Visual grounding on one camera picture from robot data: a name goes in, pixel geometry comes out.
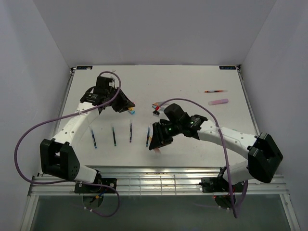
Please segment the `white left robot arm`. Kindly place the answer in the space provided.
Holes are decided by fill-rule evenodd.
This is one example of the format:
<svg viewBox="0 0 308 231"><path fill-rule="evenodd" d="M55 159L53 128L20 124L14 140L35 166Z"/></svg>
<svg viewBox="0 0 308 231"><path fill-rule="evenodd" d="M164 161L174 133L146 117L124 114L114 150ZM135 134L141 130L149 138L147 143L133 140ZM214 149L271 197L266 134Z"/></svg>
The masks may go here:
<svg viewBox="0 0 308 231"><path fill-rule="evenodd" d="M76 113L51 140L40 144L41 168L44 174L67 181L85 182L91 192L102 187L98 171L80 164L74 151L90 124L102 110L112 107L115 112L125 112L135 104L117 88L99 90L91 87L80 99Z"/></svg>

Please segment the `purple thin pen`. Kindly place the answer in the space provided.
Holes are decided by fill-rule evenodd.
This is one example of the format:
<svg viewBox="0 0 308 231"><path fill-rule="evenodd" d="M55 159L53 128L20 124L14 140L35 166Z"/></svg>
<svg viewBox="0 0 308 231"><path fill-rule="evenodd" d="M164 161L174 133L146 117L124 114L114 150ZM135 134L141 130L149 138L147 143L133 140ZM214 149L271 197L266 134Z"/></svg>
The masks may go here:
<svg viewBox="0 0 308 231"><path fill-rule="evenodd" d="M132 130L133 130L133 122L130 120L129 122L129 142L132 143Z"/></svg>

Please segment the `green thin pen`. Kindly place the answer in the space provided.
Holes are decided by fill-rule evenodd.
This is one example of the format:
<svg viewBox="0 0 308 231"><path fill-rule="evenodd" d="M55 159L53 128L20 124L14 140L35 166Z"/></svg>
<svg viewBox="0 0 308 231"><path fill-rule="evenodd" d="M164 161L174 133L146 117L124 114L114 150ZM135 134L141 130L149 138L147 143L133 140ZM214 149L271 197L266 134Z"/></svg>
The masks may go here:
<svg viewBox="0 0 308 231"><path fill-rule="evenodd" d="M111 128L112 128L112 135L113 135L114 147L116 147L116 146L117 146L117 143L116 143L116 137L115 137L115 136L116 136L115 127L112 125Z"/></svg>

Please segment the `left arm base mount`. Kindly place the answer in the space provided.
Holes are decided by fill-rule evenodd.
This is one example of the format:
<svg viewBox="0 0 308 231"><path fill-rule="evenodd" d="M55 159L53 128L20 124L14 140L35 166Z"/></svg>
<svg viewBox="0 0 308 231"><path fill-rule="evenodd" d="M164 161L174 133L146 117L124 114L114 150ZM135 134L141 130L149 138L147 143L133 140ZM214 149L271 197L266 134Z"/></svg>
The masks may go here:
<svg viewBox="0 0 308 231"><path fill-rule="evenodd" d="M117 178L102 178L96 184L100 186L92 186L82 183L76 183L74 193L78 194L101 194L115 193L117 186Z"/></svg>

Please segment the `teal thin pen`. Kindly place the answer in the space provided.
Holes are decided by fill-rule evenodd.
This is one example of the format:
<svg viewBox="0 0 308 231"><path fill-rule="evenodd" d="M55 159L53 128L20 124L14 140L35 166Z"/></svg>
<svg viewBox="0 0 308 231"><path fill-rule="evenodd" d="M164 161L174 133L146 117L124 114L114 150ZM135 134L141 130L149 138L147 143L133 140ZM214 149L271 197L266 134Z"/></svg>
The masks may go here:
<svg viewBox="0 0 308 231"><path fill-rule="evenodd" d="M151 130L151 123L149 124L148 129L147 129L146 147L148 147L148 145L149 145L150 130Z"/></svg>

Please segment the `orange pink highlighter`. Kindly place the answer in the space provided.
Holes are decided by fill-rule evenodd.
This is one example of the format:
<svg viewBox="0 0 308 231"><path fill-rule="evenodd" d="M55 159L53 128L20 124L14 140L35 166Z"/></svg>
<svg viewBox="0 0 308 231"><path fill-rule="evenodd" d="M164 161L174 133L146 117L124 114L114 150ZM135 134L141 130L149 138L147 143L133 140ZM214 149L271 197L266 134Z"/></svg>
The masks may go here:
<svg viewBox="0 0 308 231"><path fill-rule="evenodd" d="M158 148L155 148L155 149L154 149L154 152L155 152L156 154L161 154L161 152L160 152L160 150L159 150Z"/></svg>

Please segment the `orange thin pen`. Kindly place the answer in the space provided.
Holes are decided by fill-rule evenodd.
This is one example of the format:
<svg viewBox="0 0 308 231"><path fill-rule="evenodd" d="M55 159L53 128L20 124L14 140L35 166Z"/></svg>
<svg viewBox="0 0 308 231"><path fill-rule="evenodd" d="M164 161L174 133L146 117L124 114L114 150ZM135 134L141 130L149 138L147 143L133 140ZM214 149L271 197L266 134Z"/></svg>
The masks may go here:
<svg viewBox="0 0 308 231"><path fill-rule="evenodd" d="M228 90L205 90L204 93L224 93L228 92Z"/></svg>

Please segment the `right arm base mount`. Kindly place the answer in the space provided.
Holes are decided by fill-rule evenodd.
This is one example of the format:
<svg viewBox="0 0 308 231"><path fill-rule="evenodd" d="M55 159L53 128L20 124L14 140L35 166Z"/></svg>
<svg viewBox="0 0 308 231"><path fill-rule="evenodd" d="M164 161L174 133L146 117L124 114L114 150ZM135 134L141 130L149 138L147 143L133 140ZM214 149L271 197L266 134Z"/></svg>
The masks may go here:
<svg viewBox="0 0 308 231"><path fill-rule="evenodd" d="M199 185L202 187L202 192L206 193L229 193L229 183L222 177L201 178ZM244 190L245 181L231 185L233 193L241 193Z"/></svg>

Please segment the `blue thin pen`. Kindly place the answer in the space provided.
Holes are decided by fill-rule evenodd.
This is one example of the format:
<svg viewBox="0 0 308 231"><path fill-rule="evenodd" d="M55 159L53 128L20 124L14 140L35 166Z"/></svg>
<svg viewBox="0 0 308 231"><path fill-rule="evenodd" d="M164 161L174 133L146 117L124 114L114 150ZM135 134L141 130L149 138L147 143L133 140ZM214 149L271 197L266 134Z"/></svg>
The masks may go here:
<svg viewBox="0 0 308 231"><path fill-rule="evenodd" d="M94 131L93 131L92 127L90 127L90 133L91 133L91 136L92 136L94 148L97 149L97 143L96 143L96 139L95 139L95 135L94 135Z"/></svg>

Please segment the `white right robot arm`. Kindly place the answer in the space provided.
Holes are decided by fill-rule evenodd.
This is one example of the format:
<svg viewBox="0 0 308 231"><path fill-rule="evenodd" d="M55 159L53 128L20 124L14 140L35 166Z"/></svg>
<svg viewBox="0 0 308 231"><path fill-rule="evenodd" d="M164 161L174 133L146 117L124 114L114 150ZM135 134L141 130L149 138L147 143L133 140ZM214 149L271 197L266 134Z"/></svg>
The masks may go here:
<svg viewBox="0 0 308 231"><path fill-rule="evenodd" d="M269 134L256 136L226 127L218 128L213 121L200 115L184 115L180 119L161 119L153 123L149 150L171 144L179 134L220 145L244 158L244 161L230 166L217 179L218 187L223 191L229 191L236 183L250 179L270 183L283 159Z"/></svg>

